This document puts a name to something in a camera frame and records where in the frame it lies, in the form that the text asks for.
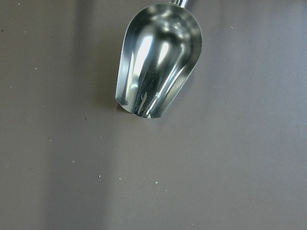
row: silver scoop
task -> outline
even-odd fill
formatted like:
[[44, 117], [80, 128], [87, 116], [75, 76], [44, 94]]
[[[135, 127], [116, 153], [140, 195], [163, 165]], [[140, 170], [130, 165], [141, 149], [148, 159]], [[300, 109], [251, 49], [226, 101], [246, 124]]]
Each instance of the silver scoop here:
[[201, 29], [188, 0], [146, 7], [130, 22], [122, 48], [116, 100], [128, 112], [161, 117], [201, 53]]

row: metal handle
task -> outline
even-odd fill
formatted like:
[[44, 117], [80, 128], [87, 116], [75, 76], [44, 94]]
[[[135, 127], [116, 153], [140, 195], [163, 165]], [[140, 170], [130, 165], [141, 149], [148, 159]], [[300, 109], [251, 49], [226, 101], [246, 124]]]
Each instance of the metal handle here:
[[172, 0], [171, 2], [174, 3], [174, 4], [177, 4], [178, 6], [180, 6], [182, 8], [185, 8], [185, 6], [188, 3], [188, 0]]

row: shiny metal scoop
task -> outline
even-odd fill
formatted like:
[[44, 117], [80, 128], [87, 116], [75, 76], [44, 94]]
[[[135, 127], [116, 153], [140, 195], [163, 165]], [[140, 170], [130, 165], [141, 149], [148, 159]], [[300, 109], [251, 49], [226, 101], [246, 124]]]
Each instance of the shiny metal scoop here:
[[201, 29], [187, 0], [150, 5], [127, 28], [116, 100], [128, 112], [161, 117], [201, 53]]

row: metal scoop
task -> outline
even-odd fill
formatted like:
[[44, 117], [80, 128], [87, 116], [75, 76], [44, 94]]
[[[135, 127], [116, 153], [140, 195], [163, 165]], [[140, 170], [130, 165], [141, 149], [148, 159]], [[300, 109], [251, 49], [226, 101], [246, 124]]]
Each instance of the metal scoop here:
[[130, 22], [115, 97], [128, 112], [161, 117], [194, 69], [201, 53], [201, 29], [184, 8], [187, 2], [150, 5]]

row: gray table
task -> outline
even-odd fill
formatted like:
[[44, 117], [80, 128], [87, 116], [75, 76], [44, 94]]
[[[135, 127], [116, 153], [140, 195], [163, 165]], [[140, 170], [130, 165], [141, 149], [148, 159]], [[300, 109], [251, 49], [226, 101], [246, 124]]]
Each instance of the gray table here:
[[306, 229], [307, 2], [191, 0], [202, 55], [147, 120], [114, 93], [154, 2], [0, 2], [1, 230]]

